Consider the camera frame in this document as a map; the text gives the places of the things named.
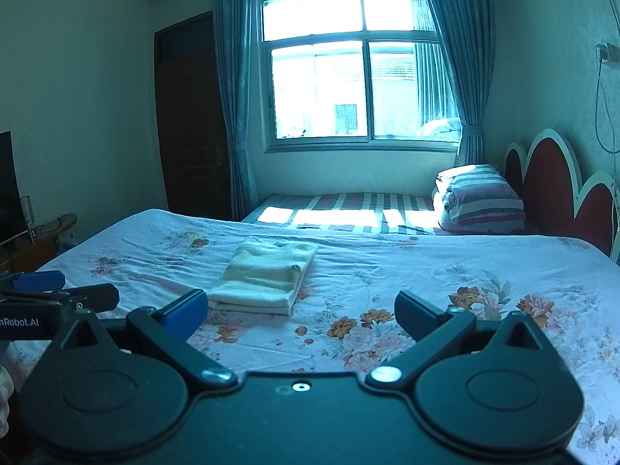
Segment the heart-shaped headboard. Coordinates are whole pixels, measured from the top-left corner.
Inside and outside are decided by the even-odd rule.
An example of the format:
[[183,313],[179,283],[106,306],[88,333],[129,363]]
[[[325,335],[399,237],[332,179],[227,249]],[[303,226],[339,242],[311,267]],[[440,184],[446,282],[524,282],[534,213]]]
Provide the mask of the heart-shaped headboard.
[[510,144],[504,176],[523,200],[529,222],[541,234],[583,239],[618,259],[614,180],[598,172],[583,184],[570,144],[556,131],[539,133],[527,155],[520,144]]

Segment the tv stand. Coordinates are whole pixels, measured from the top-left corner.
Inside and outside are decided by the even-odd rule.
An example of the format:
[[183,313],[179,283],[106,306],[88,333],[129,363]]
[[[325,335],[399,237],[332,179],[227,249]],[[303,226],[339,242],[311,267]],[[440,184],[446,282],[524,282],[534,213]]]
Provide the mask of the tv stand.
[[0,248],[0,271],[29,273],[56,257],[58,236],[72,228],[77,215],[69,213],[36,228],[36,237],[24,234]]

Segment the folded white towel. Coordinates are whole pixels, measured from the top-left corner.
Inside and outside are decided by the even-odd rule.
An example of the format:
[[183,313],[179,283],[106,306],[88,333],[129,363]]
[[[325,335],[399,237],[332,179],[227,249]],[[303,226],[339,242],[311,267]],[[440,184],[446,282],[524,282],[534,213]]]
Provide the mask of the folded white towel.
[[209,307],[290,315],[317,250],[317,245],[302,241],[267,243],[247,238],[208,293]]

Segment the person's hand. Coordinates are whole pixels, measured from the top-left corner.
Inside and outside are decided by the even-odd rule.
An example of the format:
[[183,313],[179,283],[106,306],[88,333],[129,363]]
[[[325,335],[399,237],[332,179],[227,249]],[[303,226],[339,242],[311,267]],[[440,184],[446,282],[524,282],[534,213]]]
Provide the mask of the person's hand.
[[9,397],[13,390],[13,380],[3,365],[0,369],[0,439],[9,432]]

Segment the window pane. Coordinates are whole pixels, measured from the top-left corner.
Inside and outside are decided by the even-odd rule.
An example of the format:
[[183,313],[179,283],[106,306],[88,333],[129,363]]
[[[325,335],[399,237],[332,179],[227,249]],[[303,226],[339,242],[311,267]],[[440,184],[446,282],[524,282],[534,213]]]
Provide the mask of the window pane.
[[276,135],[366,136],[362,42],[275,49]]
[[268,0],[263,4],[265,41],[362,30],[360,0]]
[[439,45],[371,42],[377,139],[459,141],[461,122]]
[[371,31],[434,31],[428,0],[364,0],[366,27]]

